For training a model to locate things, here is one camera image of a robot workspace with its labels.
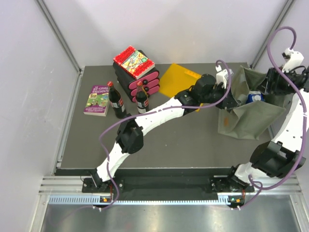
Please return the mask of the aluminium frame post right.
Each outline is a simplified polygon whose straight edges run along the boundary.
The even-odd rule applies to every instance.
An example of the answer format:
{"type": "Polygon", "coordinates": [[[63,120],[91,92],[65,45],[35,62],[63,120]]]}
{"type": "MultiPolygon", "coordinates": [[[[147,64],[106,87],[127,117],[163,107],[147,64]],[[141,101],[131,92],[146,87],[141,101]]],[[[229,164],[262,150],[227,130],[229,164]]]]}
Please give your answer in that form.
{"type": "Polygon", "coordinates": [[[255,55],[252,63],[249,65],[249,67],[251,69],[254,69],[257,66],[262,55],[264,54],[264,52],[267,49],[267,42],[268,42],[270,36],[273,34],[273,32],[276,29],[278,29],[280,27],[280,25],[282,24],[282,22],[284,21],[284,19],[288,15],[288,13],[290,12],[291,8],[293,7],[294,3],[295,3],[295,0],[285,0],[284,1],[283,6],[279,10],[278,16],[275,18],[275,21],[271,24],[269,32],[267,33],[263,43],[259,47],[259,50],[258,50],[257,54],[255,55]]]}

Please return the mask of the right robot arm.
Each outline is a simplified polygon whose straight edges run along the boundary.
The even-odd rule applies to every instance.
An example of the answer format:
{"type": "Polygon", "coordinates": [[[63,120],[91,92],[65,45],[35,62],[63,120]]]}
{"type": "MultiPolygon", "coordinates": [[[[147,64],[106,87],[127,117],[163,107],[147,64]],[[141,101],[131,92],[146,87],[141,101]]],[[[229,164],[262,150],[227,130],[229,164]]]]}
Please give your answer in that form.
{"type": "Polygon", "coordinates": [[[249,185],[259,190],[274,189],[289,179],[306,161],[303,153],[309,125],[309,71],[296,74],[296,80],[280,69],[276,71],[295,92],[290,111],[271,141],[259,145],[248,163],[231,168],[225,179],[230,191],[245,189],[249,185]]]}

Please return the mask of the grape juice carton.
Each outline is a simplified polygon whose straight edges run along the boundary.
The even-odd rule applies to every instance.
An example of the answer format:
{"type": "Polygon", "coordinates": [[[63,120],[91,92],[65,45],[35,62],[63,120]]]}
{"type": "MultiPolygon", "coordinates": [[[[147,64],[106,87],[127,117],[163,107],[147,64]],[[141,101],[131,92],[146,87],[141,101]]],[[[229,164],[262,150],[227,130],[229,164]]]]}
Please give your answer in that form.
{"type": "Polygon", "coordinates": [[[263,94],[260,91],[250,91],[246,100],[246,104],[257,101],[265,101],[263,94]]]}

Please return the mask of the yellow plastic folder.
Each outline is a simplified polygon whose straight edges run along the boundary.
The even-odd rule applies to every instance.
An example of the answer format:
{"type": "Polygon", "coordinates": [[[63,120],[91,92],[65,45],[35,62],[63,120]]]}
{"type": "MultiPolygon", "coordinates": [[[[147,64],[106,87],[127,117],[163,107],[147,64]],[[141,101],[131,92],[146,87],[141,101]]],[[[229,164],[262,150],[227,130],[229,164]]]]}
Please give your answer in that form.
{"type": "Polygon", "coordinates": [[[159,81],[159,92],[169,98],[189,89],[201,77],[200,74],[178,64],[171,64],[159,81]]]}

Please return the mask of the aluminium frame post left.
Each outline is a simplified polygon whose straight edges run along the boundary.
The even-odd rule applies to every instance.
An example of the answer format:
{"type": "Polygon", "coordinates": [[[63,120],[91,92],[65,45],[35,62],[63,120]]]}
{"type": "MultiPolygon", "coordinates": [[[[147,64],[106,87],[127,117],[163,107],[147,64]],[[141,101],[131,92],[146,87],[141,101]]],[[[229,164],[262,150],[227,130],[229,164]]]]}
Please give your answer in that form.
{"type": "Polygon", "coordinates": [[[62,32],[60,31],[54,17],[52,16],[50,10],[48,9],[48,6],[43,0],[34,0],[34,2],[39,7],[41,13],[43,14],[45,20],[47,21],[48,25],[50,26],[53,34],[55,35],[56,39],[58,40],[61,48],[67,55],[69,61],[71,62],[73,68],[76,70],[78,74],[82,72],[82,68],[78,64],[76,58],[74,57],[71,49],[69,48],[68,43],[66,42],[62,32]]]}

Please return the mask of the green canvas bag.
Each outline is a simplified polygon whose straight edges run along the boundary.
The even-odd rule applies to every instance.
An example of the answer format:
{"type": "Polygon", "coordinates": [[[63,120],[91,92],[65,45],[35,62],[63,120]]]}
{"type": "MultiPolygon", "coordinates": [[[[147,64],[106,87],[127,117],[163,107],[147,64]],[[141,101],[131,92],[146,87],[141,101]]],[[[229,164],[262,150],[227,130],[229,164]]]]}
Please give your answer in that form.
{"type": "Polygon", "coordinates": [[[266,74],[240,66],[232,77],[231,93],[239,106],[219,111],[218,133],[237,139],[258,140],[285,111],[284,95],[267,94],[264,101],[247,103],[249,93],[266,79],[266,74]]]}

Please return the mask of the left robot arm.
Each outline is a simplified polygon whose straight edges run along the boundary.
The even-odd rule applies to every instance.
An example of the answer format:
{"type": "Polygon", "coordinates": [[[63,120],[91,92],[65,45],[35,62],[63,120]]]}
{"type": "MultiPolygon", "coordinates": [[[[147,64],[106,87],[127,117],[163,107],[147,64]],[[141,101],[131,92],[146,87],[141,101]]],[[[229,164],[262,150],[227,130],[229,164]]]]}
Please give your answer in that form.
{"type": "Polygon", "coordinates": [[[103,192],[110,183],[115,184],[113,177],[117,169],[129,155],[142,149],[144,136],[154,128],[197,109],[235,107],[237,102],[231,100],[231,75],[230,69],[222,70],[216,76],[204,74],[193,86],[180,91],[166,103],[117,122],[119,128],[111,151],[105,151],[106,159],[90,174],[94,188],[103,192]]]}

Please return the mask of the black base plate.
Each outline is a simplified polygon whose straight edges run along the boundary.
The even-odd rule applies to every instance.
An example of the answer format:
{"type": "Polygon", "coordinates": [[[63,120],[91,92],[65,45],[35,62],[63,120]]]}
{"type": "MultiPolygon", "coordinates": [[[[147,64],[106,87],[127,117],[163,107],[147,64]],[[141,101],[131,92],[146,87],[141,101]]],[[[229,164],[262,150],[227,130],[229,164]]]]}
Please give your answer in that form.
{"type": "Polygon", "coordinates": [[[95,188],[91,177],[84,180],[83,193],[119,193],[120,201],[214,200],[218,193],[252,193],[254,188],[232,188],[231,168],[141,168],[118,169],[114,182],[95,188]]]}

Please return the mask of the black pink drawer unit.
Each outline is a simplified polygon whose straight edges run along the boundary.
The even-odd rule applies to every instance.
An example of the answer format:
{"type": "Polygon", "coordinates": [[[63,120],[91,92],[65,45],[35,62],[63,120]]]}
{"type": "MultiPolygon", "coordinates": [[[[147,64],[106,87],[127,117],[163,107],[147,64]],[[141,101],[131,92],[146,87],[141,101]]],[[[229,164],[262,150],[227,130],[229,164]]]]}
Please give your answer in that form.
{"type": "Polygon", "coordinates": [[[147,95],[150,96],[159,91],[159,70],[154,67],[143,75],[140,79],[135,79],[126,71],[124,71],[118,64],[113,61],[113,68],[117,76],[117,81],[132,102],[136,101],[137,82],[142,81],[143,88],[147,95]]]}

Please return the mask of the aluminium front rail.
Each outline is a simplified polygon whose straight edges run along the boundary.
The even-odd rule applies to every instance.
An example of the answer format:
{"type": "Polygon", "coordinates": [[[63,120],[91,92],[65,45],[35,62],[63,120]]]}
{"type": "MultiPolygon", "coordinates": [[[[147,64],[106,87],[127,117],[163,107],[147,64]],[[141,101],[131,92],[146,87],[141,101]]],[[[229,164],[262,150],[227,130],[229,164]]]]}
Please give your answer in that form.
{"type": "Polygon", "coordinates": [[[79,176],[45,176],[40,195],[76,195],[82,193],[83,179],[79,176]]]}

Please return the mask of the aluminium frame post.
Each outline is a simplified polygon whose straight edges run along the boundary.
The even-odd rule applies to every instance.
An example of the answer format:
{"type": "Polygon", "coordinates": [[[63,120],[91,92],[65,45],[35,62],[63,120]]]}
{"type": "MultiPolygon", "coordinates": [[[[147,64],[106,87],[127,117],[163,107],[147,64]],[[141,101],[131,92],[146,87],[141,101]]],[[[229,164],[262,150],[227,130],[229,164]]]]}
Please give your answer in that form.
{"type": "Polygon", "coordinates": [[[262,55],[264,54],[264,52],[267,49],[267,42],[268,42],[270,36],[273,34],[273,32],[276,29],[278,29],[280,27],[280,25],[282,24],[282,22],[284,21],[284,19],[288,15],[288,13],[290,12],[291,8],[293,7],[294,3],[295,3],[295,0],[285,0],[284,1],[283,6],[279,10],[278,16],[275,18],[275,21],[271,24],[269,32],[267,33],[263,43],[259,47],[259,50],[258,50],[257,54],[255,55],[252,63],[249,65],[249,67],[251,69],[254,69],[257,66],[262,55]]]}
{"type": "Polygon", "coordinates": [[[48,6],[43,0],[34,0],[34,2],[39,7],[41,13],[43,14],[45,20],[47,21],[48,25],[50,26],[53,34],[55,35],[56,39],[58,40],[61,48],[67,55],[69,61],[71,62],[73,68],[76,70],[78,74],[82,72],[82,68],[78,64],[76,58],[74,57],[71,49],[69,48],[68,43],[66,42],[62,32],[60,31],[54,17],[52,16],[50,10],[48,9],[48,6]]]}

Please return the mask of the cola bottle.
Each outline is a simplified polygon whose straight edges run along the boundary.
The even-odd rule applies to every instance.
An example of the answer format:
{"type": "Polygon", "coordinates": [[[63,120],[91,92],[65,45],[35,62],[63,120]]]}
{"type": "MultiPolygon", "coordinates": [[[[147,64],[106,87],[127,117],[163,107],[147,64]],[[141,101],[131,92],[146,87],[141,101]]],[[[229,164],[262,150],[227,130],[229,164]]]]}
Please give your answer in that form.
{"type": "Polygon", "coordinates": [[[126,109],[123,99],[119,91],[116,90],[116,88],[114,87],[112,81],[109,81],[107,83],[107,86],[109,87],[109,102],[111,104],[111,107],[113,108],[116,117],[122,119],[126,115],[126,109]]]}
{"type": "Polygon", "coordinates": [[[142,81],[137,82],[136,104],[140,114],[149,111],[149,100],[146,91],[143,88],[142,81]]]}

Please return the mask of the red treehouse book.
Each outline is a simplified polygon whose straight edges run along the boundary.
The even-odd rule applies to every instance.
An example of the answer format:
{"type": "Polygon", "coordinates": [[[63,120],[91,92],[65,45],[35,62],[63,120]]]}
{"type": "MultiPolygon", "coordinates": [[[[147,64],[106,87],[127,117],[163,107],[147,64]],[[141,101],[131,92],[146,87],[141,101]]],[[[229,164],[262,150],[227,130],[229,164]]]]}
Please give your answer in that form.
{"type": "Polygon", "coordinates": [[[133,46],[129,46],[113,58],[124,71],[135,79],[140,79],[155,67],[155,63],[133,46]]]}

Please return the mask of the purple treehouse book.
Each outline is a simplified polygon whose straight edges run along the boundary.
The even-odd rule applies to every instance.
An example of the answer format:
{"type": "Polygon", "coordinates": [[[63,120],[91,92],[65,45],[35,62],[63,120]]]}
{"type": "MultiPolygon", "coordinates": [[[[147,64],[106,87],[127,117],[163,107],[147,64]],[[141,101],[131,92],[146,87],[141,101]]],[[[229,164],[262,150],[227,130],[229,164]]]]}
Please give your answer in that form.
{"type": "Polygon", "coordinates": [[[84,114],[91,116],[106,116],[109,105],[109,87],[95,85],[92,87],[88,96],[84,114]]]}

